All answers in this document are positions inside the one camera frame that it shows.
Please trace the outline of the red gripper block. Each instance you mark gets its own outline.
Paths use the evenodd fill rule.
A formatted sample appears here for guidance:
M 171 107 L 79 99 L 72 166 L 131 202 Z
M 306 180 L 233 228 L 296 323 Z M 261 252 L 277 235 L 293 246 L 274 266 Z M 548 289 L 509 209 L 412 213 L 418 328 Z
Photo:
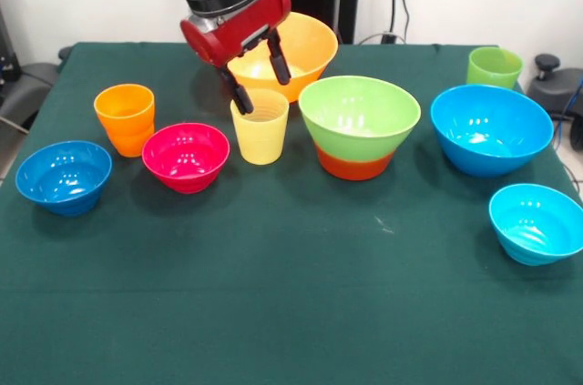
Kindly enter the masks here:
M 227 68 L 265 40 L 280 85 L 292 75 L 281 49 L 277 27 L 291 12 L 291 0 L 196 0 L 191 14 L 180 22 L 187 43 L 205 62 L 219 68 L 235 106 L 242 115 L 253 112 L 245 88 Z

